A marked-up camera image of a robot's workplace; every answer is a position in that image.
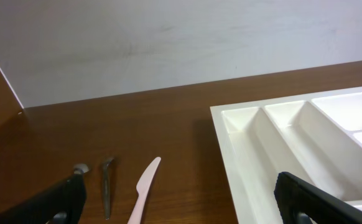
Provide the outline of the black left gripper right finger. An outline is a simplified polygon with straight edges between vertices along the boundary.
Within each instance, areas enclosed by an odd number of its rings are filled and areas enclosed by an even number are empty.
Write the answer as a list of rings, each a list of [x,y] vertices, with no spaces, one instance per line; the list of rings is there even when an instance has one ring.
[[[362,211],[290,172],[277,176],[274,196],[282,221],[362,224]]]

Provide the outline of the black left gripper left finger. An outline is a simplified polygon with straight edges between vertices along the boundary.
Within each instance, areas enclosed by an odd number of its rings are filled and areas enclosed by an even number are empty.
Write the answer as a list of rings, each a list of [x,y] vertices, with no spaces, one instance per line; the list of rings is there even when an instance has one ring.
[[[30,199],[0,213],[0,223],[47,223],[59,213],[63,223],[77,224],[86,202],[81,174],[72,174]]]

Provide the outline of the pink plastic knife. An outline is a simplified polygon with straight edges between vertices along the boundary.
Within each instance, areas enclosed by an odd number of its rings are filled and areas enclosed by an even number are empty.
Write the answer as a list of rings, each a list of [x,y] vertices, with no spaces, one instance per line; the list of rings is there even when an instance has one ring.
[[[138,198],[137,198],[135,206],[132,210],[131,216],[128,220],[128,224],[140,224],[141,223],[147,195],[149,193],[151,183],[155,176],[156,170],[160,164],[160,161],[161,161],[161,157],[156,157],[148,165],[148,167],[145,169],[145,171],[141,175],[141,177],[136,185]]]

